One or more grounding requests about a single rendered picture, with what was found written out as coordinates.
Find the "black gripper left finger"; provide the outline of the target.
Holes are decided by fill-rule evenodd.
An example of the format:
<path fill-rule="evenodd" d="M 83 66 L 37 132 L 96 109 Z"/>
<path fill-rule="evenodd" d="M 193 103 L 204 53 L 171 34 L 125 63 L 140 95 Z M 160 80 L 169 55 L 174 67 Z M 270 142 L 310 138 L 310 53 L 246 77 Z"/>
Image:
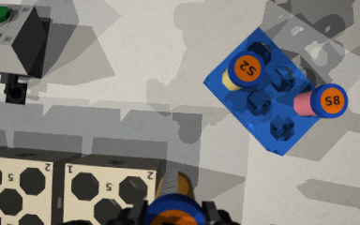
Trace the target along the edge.
<path fill-rule="evenodd" d="M 143 225 L 143 217 L 147 206 L 148 200 L 136 200 L 132 207 L 122 209 L 117 218 L 108 220 L 106 225 Z M 85 221 L 70 220 L 59 225 L 89 224 Z"/>

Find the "grey sloped button desk with green done key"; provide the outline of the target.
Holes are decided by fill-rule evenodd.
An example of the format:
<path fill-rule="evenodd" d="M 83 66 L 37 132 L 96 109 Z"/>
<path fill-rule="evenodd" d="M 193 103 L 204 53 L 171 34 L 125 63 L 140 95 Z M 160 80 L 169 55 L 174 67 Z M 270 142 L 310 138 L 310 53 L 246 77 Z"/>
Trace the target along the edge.
<path fill-rule="evenodd" d="M 41 79 L 50 22 L 35 6 L 0 4 L 0 83 L 6 85 L 6 103 L 24 105 L 27 83 L 19 77 Z"/>

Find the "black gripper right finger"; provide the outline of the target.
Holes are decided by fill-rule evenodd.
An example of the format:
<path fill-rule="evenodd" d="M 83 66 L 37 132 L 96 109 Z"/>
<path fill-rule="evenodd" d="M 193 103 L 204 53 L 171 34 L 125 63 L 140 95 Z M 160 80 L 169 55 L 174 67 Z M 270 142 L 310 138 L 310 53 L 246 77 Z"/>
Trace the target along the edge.
<path fill-rule="evenodd" d="M 217 209 L 215 202 L 202 201 L 204 213 L 204 225 L 241 225 L 232 221 L 229 213 L 223 209 Z"/>

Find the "blue tube rack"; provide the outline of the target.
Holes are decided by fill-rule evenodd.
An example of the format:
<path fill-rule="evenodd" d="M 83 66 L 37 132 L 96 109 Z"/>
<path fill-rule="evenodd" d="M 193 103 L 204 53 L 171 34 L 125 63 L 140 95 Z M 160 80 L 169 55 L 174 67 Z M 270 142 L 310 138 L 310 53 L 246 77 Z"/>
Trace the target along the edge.
<path fill-rule="evenodd" d="M 236 54 L 246 50 L 255 52 L 264 63 L 267 62 L 263 79 L 241 91 L 230 91 L 222 83 L 222 72 Z M 284 156 L 321 118 L 300 116 L 295 111 L 294 98 L 316 87 L 260 27 L 226 57 L 203 84 L 267 151 L 280 156 Z"/>

